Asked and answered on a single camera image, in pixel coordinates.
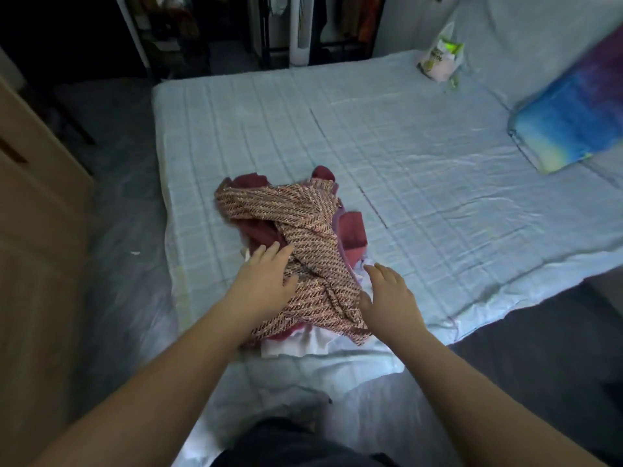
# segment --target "tweed fabric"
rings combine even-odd
[[[299,322],[330,329],[363,344],[370,336],[358,309],[359,284],[348,271],[332,229],[340,206],[332,180],[304,184],[233,188],[224,181],[215,197],[230,220],[273,221],[294,252],[285,278],[299,275],[294,297],[275,318],[255,328],[250,343],[283,332]]]

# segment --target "multicolored pillow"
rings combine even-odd
[[[509,132],[544,174],[623,140],[623,25],[520,107]]]

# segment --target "cabinet handle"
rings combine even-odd
[[[17,164],[28,163],[28,161],[18,151],[13,149],[13,146],[11,146],[11,144],[6,142],[3,138],[0,138],[0,150],[3,151],[9,159]]]

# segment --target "hand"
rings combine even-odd
[[[372,334],[391,346],[401,336],[413,337],[418,331],[426,331],[416,298],[402,276],[378,263],[365,265],[364,269],[370,275],[374,301],[362,291],[360,310]]]
[[[249,330],[276,316],[294,295],[299,276],[290,277],[284,285],[284,269],[293,249],[289,245],[279,250],[278,242],[268,249],[261,245],[238,270],[223,303],[242,318],[242,324],[249,324]]]

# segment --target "mattress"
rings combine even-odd
[[[224,177],[249,172],[285,184],[329,167],[346,208],[363,214],[371,256],[404,276],[446,344],[623,263],[623,192],[606,176],[620,177],[621,161],[608,162],[618,171],[579,163],[543,176],[490,93],[467,76],[455,90],[435,84],[413,60],[406,52],[154,89],[181,330],[242,263],[241,237],[213,194]],[[207,408],[212,428],[225,413],[232,427],[403,369],[380,346],[296,361],[241,357]]]

